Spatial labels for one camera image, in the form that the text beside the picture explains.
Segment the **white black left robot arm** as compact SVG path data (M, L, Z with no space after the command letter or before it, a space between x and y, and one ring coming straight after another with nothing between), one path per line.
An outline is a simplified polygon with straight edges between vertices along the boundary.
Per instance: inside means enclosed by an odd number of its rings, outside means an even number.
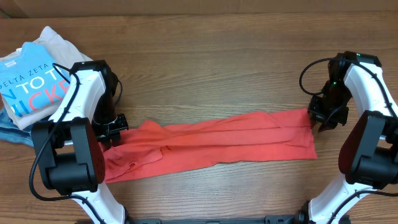
M67 72L70 88L60 106L32 128L30 192L41 201L73 200L92 223L132 223L104 181L101 149L117 144L129 128L114 108L121 82L104 60L76 62Z

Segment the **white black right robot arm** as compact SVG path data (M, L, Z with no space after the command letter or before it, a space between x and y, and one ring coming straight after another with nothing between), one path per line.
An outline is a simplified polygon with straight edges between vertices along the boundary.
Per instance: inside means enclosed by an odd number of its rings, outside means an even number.
M367 195L396 197L383 192L397 183L397 104L374 55L345 51L325 58L329 79L311 93L308 116L319 131L345 125L348 102L359 119L340 149L340 173L324 191L308 201L294 223L350 223L347 212Z

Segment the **red printed t-shirt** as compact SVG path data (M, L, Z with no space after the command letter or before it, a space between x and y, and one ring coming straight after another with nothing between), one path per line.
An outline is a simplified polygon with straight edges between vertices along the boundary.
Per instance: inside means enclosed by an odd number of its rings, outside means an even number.
M147 120L104 151L107 183L202 169L220 163L315 159L307 110L232 116L161 126Z

